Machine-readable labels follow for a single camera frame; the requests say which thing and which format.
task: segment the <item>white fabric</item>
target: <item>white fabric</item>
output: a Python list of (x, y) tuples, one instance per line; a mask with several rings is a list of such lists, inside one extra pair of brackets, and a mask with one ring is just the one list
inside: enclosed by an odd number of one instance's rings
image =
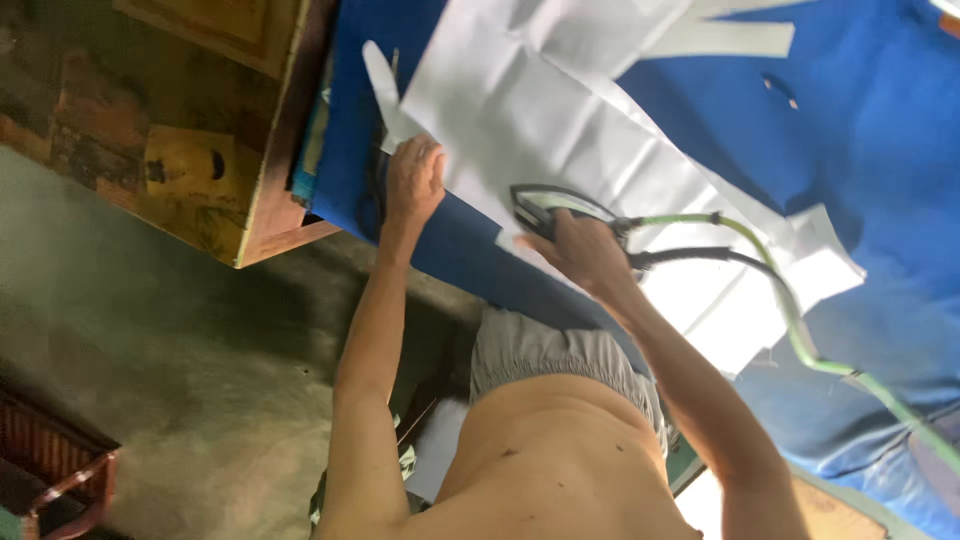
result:
[[(677, 149), (612, 80), (678, 21), (720, 13), (722, 3), (602, 0), (600, 9), (596, 0), (450, 0), (400, 110), (384, 117), (395, 140), (424, 130), (440, 141), (447, 188), (503, 227), (501, 247), (558, 279), (537, 254), (513, 245), (521, 228), (512, 184), (572, 187), (621, 216), (722, 211), (769, 246), (810, 309), (864, 278), (823, 208), (783, 219)], [(756, 255), (737, 233), (710, 225), (650, 228), (630, 249), (714, 245)], [(767, 278), (739, 263), (669, 263), (643, 289), (729, 374), (785, 332)]]

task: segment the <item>blue tarp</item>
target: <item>blue tarp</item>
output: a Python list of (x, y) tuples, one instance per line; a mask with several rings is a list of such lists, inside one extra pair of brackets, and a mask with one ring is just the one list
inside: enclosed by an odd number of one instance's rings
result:
[[(352, 233), (377, 121), (360, 47), (373, 39), (384, 51), (399, 48), (402, 91), (443, 5), (342, 2), (313, 211)], [(827, 206), (869, 276), (806, 316), (814, 339), (823, 354), (874, 373), (931, 417), (960, 404), (960, 40), (937, 27), (938, 16), (921, 0), (738, 13), (730, 18), (793, 22), (789, 57), (643, 61), (619, 81), (682, 150), (770, 208)], [(602, 309), (496, 248), (496, 231), (447, 196), (414, 263), (544, 323), (612, 329), (645, 369)], [(735, 385), (788, 458), (864, 491), (931, 536), (960, 538), (960, 521), (874, 397), (807, 370), (782, 341)]]

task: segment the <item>man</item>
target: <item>man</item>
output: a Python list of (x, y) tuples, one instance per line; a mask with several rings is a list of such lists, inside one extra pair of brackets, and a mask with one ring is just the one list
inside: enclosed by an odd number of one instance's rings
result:
[[(324, 510), (315, 538), (696, 539), (667, 487), (657, 395), (600, 331), (557, 332), (490, 310), (471, 400), (433, 507), (410, 515), (387, 407), (410, 256), (444, 197), (428, 136), (397, 149), (376, 264), (334, 388)], [(525, 238), (635, 339), (687, 440), (724, 490), (724, 537), (803, 540), (790, 473), (726, 380), (650, 305), (600, 221), (557, 214), (557, 243)]]

